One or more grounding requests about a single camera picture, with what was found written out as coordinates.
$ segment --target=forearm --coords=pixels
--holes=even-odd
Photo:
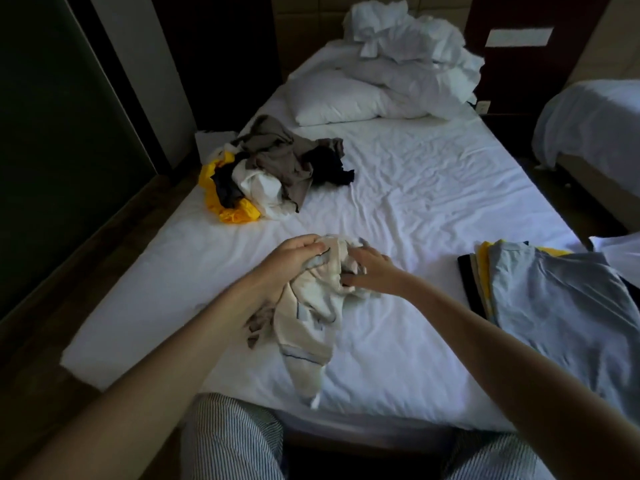
[[[255,273],[233,284],[82,412],[20,478],[138,478],[266,293]]]
[[[617,411],[532,348],[427,282],[405,274],[409,300],[452,348],[559,480],[640,471],[640,434]]]

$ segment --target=wall outlet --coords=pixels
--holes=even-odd
[[[488,113],[490,105],[491,105],[491,101],[478,101],[476,104],[476,113],[478,114]]]

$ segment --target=white paper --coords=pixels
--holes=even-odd
[[[493,29],[485,47],[544,47],[553,27],[544,29]]]

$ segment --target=wooden floor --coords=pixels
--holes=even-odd
[[[587,242],[590,235],[625,233],[617,221],[571,182],[570,177],[562,172],[535,170],[535,163],[526,157],[516,160],[583,242]],[[18,344],[15,340],[12,343],[0,342],[0,352],[5,350],[8,356],[0,370],[0,478],[11,478],[48,438],[98,395],[59,366],[61,352],[86,316],[190,192],[196,183],[197,171],[193,165],[175,185],[161,186],[149,195],[153,205],[147,206],[147,211],[112,246],[113,251],[91,270],[83,270],[80,276],[67,280],[64,289],[56,291],[56,306],[40,308],[45,311],[28,316],[30,328],[28,333],[23,330],[18,335],[21,337]],[[178,478],[178,447],[179,439],[173,435],[145,477]],[[343,465],[344,461],[335,453],[315,453],[296,447],[290,447],[289,452],[292,478],[302,477],[302,473],[311,476],[313,472],[313,477],[320,476],[322,472],[325,477],[331,473],[334,462]],[[319,458],[323,468],[309,469],[306,466],[310,463],[317,465]],[[398,465],[414,467],[413,461],[398,461],[389,471],[398,473]],[[386,471],[390,463],[354,458],[351,465],[354,472],[362,473],[364,465],[368,466],[367,471],[379,472]],[[425,473],[433,472],[436,466],[430,463]]]

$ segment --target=hand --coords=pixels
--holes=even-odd
[[[380,254],[377,249],[364,246],[350,248],[349,255],[367,268],[366,274],[343,274],[344,286],[356,286],[379,293],[399,294],[402,290],[401,278],[407,274],[396,268],[389,256]]]
[[[284,286],[300,274],[302,265],[326,250],[324,242],[316,242],[318,234],[306,234],[287,239],[255,268],[269,290],[268,300],[277,302]]]

